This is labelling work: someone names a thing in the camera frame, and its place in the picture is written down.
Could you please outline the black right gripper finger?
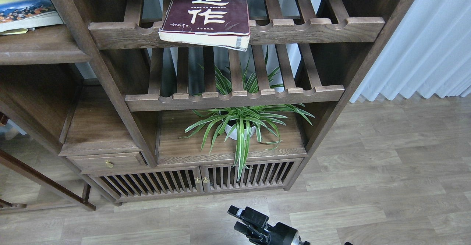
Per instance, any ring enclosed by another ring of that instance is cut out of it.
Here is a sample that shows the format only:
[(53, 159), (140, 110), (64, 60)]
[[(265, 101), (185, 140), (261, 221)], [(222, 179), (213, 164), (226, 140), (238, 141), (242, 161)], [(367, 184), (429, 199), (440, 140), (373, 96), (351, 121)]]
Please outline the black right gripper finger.
[(244, 223), (241, 223), (241, 222), (237, 222), (234, 225), (234, 230), (244, 234), (245, 237), (248, 238), (252, 244), (256, 244), (256, 238), (258, 236), (254, 232), (251, 226), (245, 225)]
[(245, 209), (239, 209), (231, 205), (227, 213), (238, 218), (245, 225), (251, 226), (254, 231), (264, 230), (269, 220), (268, 216), (248, 206)]

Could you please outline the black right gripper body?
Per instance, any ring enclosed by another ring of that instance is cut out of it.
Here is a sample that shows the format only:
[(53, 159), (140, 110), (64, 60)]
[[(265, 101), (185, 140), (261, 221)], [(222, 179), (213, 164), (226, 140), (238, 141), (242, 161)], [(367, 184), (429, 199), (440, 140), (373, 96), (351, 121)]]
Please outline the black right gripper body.
[(299, 245), (301, 237), (299, 231), (284, 224), (276, 223), (271, 226), (266, 224), (264, 227), (250, 227), (250, 242), (258, 245)]

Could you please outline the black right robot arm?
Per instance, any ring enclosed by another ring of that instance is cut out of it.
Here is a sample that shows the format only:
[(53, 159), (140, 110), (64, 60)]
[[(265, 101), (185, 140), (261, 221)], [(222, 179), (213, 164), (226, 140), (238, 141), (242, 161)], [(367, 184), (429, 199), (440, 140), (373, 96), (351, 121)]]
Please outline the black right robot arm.
[(235, 223), (234, 230), (244, 234), (249, 241), (256, 245), (310, 245), (303, 241), (299, 231), (284, 223), (268, 224), (269, 216), (250, 207), (245, 209), (233, 205), (227, 211), (229, 215), (241, 220)]

